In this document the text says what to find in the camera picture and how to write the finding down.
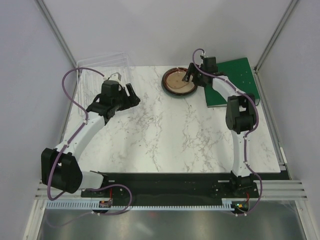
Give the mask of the red rimmed beige plate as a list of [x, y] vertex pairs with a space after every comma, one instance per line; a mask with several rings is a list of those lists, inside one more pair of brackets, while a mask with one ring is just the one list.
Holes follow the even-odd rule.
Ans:
[[167, 70], [161, 79], [162, 89], [171, 96], [183, 98], [196, 92], [197, 86], [192, 82], [193, 75], [189, 81], [184, 81], [188, 69], [185, 67], [174, 67]]

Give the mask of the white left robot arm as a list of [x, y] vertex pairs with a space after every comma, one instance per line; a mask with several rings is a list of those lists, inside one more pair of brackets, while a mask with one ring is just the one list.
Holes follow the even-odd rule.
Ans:
[[105, 80], [100, 94], [86, 109], [81, 130], [75, 130], [55, 148], [45, 148], [41, 153], [42, 183], [70, 194], [80, 189], [92, 189], [99, 197], [106, 196], [110, 185], [103, 180], [103, 175], [96, 171], [82, 171], [78, 161], [93, 137], [117, 111], [130, 109], [139, 103], [140, 98], [130, 83], [122, 86], [116, 80]]

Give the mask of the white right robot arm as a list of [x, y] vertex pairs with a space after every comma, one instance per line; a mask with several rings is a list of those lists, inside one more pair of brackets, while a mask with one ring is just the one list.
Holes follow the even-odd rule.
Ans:
[[193, 82], [197, 87], [212, 87], [226, 100], [225, 123], [230, 130], [233, 142], [233, 165], [226, 191], [235, 197], [242, 196], [254, 188], [254, 173], [249, 161], [250, 133], [259, 124], [255, 96], [237, 88], [227, 76], [214, 75], [217, 70], [215, 57], [201, 57], [202, 64], [192, 61], [187, 69], [184, 82]]

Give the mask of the brown rimmed pink plate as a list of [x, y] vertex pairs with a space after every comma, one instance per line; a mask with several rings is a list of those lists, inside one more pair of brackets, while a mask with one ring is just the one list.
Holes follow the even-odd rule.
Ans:
[[189, 82], [182, 81], [185, 76], [185, 71], [173, 71], [164, 79], [164, 86], [176, 94], [186, 94], [196, 89], [196, 86], [190, 80]]

